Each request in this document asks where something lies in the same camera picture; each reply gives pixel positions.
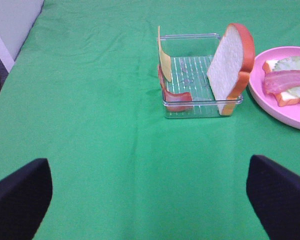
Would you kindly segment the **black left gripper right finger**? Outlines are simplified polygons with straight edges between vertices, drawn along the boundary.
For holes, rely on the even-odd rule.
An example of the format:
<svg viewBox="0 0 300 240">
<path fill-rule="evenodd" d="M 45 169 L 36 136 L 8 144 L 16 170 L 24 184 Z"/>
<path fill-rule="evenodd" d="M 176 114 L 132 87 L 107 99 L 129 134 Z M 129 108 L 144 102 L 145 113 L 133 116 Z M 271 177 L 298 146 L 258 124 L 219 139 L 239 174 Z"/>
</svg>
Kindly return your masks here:
<svg viewBox="0 0 300 240">
<path fill-rule="evenodd" d="M 246 194 L 271 240 L 300 240 L 299 175 L 264 155 L 253 155 Z"/>
</svg>

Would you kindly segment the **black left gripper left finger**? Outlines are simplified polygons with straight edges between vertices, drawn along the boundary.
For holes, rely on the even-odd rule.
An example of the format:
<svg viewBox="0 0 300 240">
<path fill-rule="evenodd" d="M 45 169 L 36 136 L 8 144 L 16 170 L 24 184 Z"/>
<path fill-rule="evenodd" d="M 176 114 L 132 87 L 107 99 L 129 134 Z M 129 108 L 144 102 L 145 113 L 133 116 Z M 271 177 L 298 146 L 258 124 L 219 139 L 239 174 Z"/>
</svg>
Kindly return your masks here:
<svg viewBox="0 0 300 240">
<path fill-rule="evenodd" d="M 52 196 L 46 158 L 37 158 L 0 180 L 0 240 L 33 239 Z"/>
</svg>

